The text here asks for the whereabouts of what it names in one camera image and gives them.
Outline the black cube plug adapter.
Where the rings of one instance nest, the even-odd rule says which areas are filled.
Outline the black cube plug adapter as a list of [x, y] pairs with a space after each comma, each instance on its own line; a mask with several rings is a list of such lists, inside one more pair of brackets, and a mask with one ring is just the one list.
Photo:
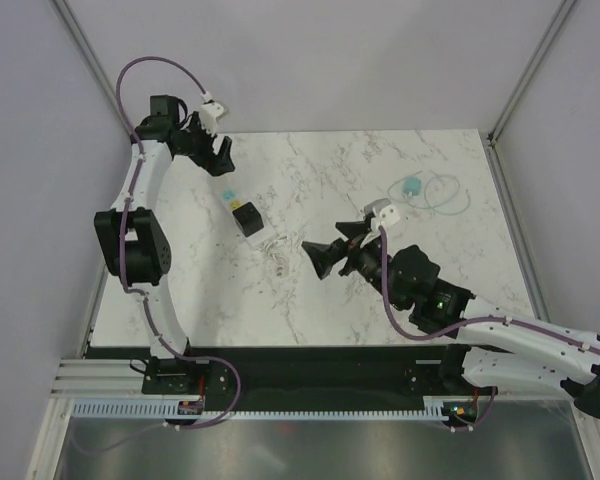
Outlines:
[[247, 202], [234, 209], [232, 215], [239, 230], [246, 238], [264, 228], [262, 215], [252, 202]]

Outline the teal charger adapter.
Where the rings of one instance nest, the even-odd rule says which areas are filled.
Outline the teal charger adapter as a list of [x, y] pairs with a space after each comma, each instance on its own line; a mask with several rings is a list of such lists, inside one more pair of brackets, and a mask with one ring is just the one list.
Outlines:
[[401, 187], [401, 192], [404, 196], [414, 197], [421, 192], [422, 181], [417, 176], [408, 176], [404, 179]]

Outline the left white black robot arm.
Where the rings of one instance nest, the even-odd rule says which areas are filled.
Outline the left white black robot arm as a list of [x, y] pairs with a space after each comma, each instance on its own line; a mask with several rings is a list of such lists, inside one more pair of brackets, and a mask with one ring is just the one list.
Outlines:
[[131, 129], [131, 161], [121, 191], [108, 210], [94, 216], [106, 267], [140, 305], [151, 355], [159, 359], [181, 358], [189, 349], [168, 285], [171, 246], [155, 212], [164, 177], [177, 156], [212, 177], [235, 171], [232, 140], [217, 140], [227, 108], [209, 93], [201, 97], [200, 108], [190, 113], [177, 97], [150, 98], [150, 115]]

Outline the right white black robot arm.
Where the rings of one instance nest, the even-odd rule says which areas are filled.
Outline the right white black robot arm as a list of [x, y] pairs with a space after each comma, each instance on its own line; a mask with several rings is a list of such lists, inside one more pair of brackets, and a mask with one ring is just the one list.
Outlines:
[[600, 420], [600, 332], [518, 316], [440, 278], [440, 267], [416, 245], [391, 254], [380, 228], [369, 242], [362, 221], [339, 222], [329, 244], [304, 241], [320, 279], [337, 264], [358, 273], [382, 297], [394, 330], [413, 341], [453, 340], [451, 359], [438, 368], [447, 392], [507, 386], [558, 390], [581, 412]]

